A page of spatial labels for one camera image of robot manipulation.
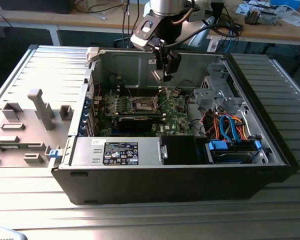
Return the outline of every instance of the wooden desk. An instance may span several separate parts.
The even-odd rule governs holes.
[[[261,42],[261,43],[275,43],[275,44],[293,44],[300,45],[300,27],[293,26],[287,22],[278,20],[277,25],[248,25],[244,22],[244,16],[235,14],[240,0],[225,0],[227,9],[232,18],[236,19],[236,22],[242,24],[243,31],[239,38],[240,41],[247,42]],[[88,0],[89,6],[96,3],[96,0]],[[111,1],[105,6],[98,6],[93,8],[95,11],[106,9],[120,4],[118,2]],[[83,1],[77,6],[80,10],[86,11],[86,3]],[[143,18],[144,5],[140,5],[140,18],[139,23]],[[122,32],[122,20],[123,14],[121,7],[113,8],[106,11],[106,19],[102,20],[96,16],[88,13],[82,13],[75,9],[71,14],[56,14],[50,12],[28,12],[28,11],[5,11],[0,7],[0,13],[9,21],[13,27],[21,28],[38,28],[47,29],[50,31],[53,44],[59,46],[62,44],[59,30],[68,31],[86,31],[86,32],[104,32],[104,33],[121,33]],[[130,28],[132,28],[136,16],[137,5],[131,4],[130,6]],[[127,18],[125,21],[125,31],[127,31]],[[182,35],[191,33],[202,25],[201,22],[194,22],[187,27],[184,27]],[[0,16],[0,26],[9,26]],[[220,35],[211,32],[209,38],[212,40],[210,45],[217,44],[221,39]]]

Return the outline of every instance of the warning label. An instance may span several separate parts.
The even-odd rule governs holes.
[[[139,152],[137,142],[105,142],[104,165],[138,165]]]

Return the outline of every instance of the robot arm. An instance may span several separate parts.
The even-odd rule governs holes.
[[[215,23],[220,17],[223,1],[218,7],[213,6],[216,6],[215,2],[211,4],[214,24],[199,29],[183,42],[204,30],[217,27]],[[181,62],[181,55],[175,52],[174,47],[181,43],[176,44],[176,40],[181,35],[183,22],[200,11],[200,7],[195,0],[150,0],[150,8],[149,14],[134,31],[131,42],[142,51],[154,53],[156,70],[152,74],[158,82],[167,82],[172,79],[171,74],[177,72]]]

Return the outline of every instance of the aluminum profile table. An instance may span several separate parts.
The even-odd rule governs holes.
[[[86,50],[28,50],[1,88],[0,99],[34,58],[54,54],[70,61],[76,56],[85,65]],[[249,200],[74,205],[46,167],[0,168],[0,225],[29,240],[300,240],[300,171]]]

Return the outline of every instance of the workbench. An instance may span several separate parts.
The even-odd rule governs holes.
[[[88,0],[89,5],[96,3],[95,0]],[[243,3],[240,0],[225,0],[225,5],[232,18],[236,19],[235,22],[242,24],[243,31],[239,38],[240,41],[258,42],[258,43],[274,43],[274,44],[291,44],[300,45],[300,27],[293,26],[287,22],[278,20],[275,26],[272,25],[248,25],[245,24],[244,15],[234,14],[239,4]],[[112,6],[118,5],[118,2],[109,2],[105,6],[93,8],[94,10],[102,10]],[[86,11],[87,7],[85,2],[78,5],[82,11]],[[144,5],[140,5],[140,18],[142,20],[144,12]],[[84,32],[99,32],[99,33],[121,33],[122,32],[122,9],[121,7],[113,8],[106,11],[106,20],[100,19],[88,13],[82,13],[75,9],[71,14],[57,14],[51,12],[30,12],[30,11],[6,11],[0,7],[0,13],[6,20],[16,28],[33,28],[33,29],[46,29],[49,30],[53,45],[61,46],[62,40],[59,31],[84,31]],[[131,4],[130,7],[130,29],[133,27],[137,17],[137,5]],[[125,21],[125,31],[127,32],[127,21]],[[200,28],[202,23],[194,22],[187,27],[184,27],[182,37]],[[9,27],[9,25],[0,16],[0,26]],[[221,40],[221,36],[210,32],[209,39],[210,45],[208,51],[214,51],[216,45]]]
[[[64,46],[29,49],[1,87],[0,101],[21,84],[20,78],[28,88],[29,81],[32,87],[44,84],[41,78],[24,77],[38,70],[36,63],[58,63],[54,71],[40,75],[52,78],[51,72],[61,75],[84,68],[86,51]],[[75,104],[72,98],[63,104]],[[297,152],[300,164],[300,149]],[[20,231],[29,240],[300,239],[300,170],[247,200],[74,205],[47,167],[0,167],[0,226]]]

